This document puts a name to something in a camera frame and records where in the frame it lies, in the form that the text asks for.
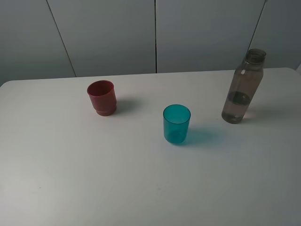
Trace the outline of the red plastic cup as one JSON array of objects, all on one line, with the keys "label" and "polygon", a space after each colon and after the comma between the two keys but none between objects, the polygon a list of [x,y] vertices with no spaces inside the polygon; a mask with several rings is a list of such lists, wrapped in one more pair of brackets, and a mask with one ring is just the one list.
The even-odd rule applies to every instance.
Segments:
[{"label": "red plastic cup", "polygon": [[111,81],[101,80],[90,84],[87,93],[92,106],[100,116],[110,116],[117,109],[114,85]]}]

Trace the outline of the smoky translucent water bottle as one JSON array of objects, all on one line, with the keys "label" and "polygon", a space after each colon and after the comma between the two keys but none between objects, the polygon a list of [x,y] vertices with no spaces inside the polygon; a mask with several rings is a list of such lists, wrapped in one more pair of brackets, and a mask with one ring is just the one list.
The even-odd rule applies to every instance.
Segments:
[{"label": "smoky translucent water bottle", "polygon": [[236,68],[222,110],[222,118],[226,122],[238,124],[242,121],[263,79],[265,57],[264,50],[250,49]]}]

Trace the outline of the teal translucent plastic cup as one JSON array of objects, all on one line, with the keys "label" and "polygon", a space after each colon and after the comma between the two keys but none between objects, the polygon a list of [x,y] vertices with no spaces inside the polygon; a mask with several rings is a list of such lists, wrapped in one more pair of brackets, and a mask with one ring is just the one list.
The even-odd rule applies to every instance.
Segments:
[{"label": "teal translucent plastic cup", "polygon": [[164,137],[172,144],[182,143],[187,136],[190,110],[179,104],[169,105],[163,111]]}]

